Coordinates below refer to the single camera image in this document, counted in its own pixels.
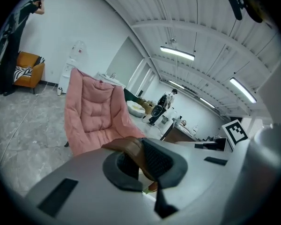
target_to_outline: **pink cushion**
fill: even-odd
[[[74,155],[114,139],[145,135],[129,118],[123,89],[74,68],[65,105],[65,131]]]

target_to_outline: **round cushion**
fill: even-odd
[[[139,105],[138,103],[135,103],[134,101],[127,101],[127,107],[128,107],[128,112],[138,118],[141,118],[142,116],[145,115],[146,110]]]

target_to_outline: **brown strap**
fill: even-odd
[[[154,178],[148,172],[143,144],[135,137],[115,139],[104,144],[102,148],[124,152],[137,164],[147,178],[154,181]]]

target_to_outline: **desk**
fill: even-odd
[[[198,140],[184,131],[180,125],[176,125],[173,129],[166,135],[165,142],[176,143],[176,142],[197,142]]]

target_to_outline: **fluorescent light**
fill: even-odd
[[[194,55],[191,55],[191,54],[189,54],[187,52],[182,52],[182,51],[177,50],[177,49],[161,46],[160,50],[163,51],[163,52],[166,52],[166,53],[171,53],[171,54],[174,54],[174,55],[177,55],[177,56],[180,56],[180,57],[184,57],[184,58],[192,60],[192,61],[195,60],[195,56]]]
[[[171,80],[169,80],[169,82],[172,83],[172,84],[174,84],[174,85],[176,85],[176,86],[179,87],[179,88],[184,89],[184,87],[180,86],[179,84],[177,84],[177,83],[175,83],[175,82],[173,82],[173,81],[171,81]]]
[[[230,82],[233,83],[241,92],[251,101],[251,103],[256,103],[256,99],[252,96],[252,94],[234,77],[230,79]]]
[[[214,106],[212,106],[209,102],[205,101],[203,98],[200,98],[204,103],[208,104],[209,106],[211,106],[212,108],[215,108]]]

